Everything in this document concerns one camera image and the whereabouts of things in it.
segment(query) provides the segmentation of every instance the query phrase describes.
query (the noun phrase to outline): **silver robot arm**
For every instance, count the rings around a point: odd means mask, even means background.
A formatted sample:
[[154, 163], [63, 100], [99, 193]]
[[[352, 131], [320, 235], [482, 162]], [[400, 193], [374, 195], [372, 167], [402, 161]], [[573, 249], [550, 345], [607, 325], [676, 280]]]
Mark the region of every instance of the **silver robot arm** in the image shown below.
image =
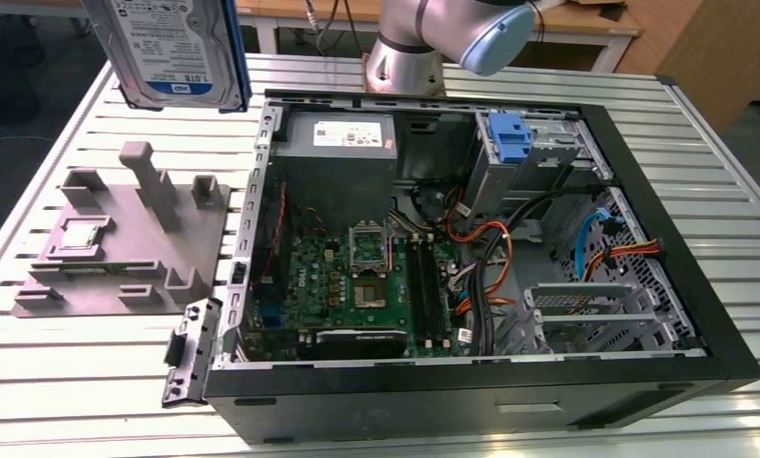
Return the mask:
[[525, 0], [385, 0], [366, 62], [369, 90], [437, 94], [441, 54], [489, 76], [513, 61], [532, 31], [533, 8]]

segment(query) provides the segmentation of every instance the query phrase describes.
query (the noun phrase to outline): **green circuit board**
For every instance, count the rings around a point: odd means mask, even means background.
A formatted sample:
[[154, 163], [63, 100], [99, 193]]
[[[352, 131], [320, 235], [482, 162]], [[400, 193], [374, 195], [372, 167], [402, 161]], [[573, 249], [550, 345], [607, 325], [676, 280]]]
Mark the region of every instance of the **green circuit board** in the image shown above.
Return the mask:
[[[354, 258], [382, 258], [385, 244], [356, 239]], [[434, 244], [438, 265], [456, 259], [449, 242]], [[425, 348], [414, 342], [413, 313], [409, 304], [406, 240], [393, 239], [392, 268], [376, 275], [352, 274], [349, 237], [304, 237], [294, 241], [290, 261], [289, 297], [282, 304], [261, 304], [282, 329], [394, 328], [409, 334], [410, 357], [453, 356], [457, 348], [436, 343]], [[446, 326], [450, 329], [448, 309]], [[273, 360], [292, 359], [292, 353], [272, 352]]]

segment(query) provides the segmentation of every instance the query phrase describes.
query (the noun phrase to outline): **wd hard drive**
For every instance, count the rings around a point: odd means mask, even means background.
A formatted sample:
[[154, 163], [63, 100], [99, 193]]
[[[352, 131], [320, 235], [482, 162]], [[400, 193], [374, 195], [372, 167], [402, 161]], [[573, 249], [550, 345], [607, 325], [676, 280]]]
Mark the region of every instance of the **wd hard drive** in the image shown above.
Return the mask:
[[246, 111], [236, 0], [83, 0], [131, 108]]

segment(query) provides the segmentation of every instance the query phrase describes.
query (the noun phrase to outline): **slotted aluminum table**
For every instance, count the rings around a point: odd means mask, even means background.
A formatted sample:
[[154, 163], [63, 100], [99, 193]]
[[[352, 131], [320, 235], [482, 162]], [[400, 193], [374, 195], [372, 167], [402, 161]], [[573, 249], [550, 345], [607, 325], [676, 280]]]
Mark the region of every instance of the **slotted aluminum table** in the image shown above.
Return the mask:
[[[250, 448], [209, 407], [159, 408], [163, 349], [180, 317], [11, 317], [18, 285], [66, 203], [55, 187], [70, 168], [97, 168], [106, 182], [127, 182], [118, 149], [126, 140], [147, 140], [155, 167], [170, 170], [176, 183], [214, 173], [241, 191], [265, 89], [361, 91], [361, 64], [353, 59], [256, 55], [248, 64], [256, 91], [248, 114], [134, 111], [107, 67], [74, 113], [0, 231], [0, 456], [278, 455], [288, 449], [321, 456], [760, 455], [760, 382], [675, 406], [623, 430]], [[480, 79], [456, 66], [446, 66], [445, 81], [449, 95], [608, 107], [760, 359], [760, 188], [680, 90], [651, 76], [512, 69]], [[221, 280], [242, 202], [244, 193], [234, 192]]]

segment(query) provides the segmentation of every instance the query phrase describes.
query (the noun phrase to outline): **power supply label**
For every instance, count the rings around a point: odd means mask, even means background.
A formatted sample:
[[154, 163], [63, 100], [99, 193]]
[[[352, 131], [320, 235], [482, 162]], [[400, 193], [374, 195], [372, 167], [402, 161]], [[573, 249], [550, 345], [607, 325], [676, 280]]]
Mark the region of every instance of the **power supply label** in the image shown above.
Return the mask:
[[166, 94], [213, 87], [205, 40], [190, 29], [194, 0], [111, 0], [142, 78]]
[[378, 122], [322, 121], [316, 124], [316, 146], [354, 146], [382, 148]]

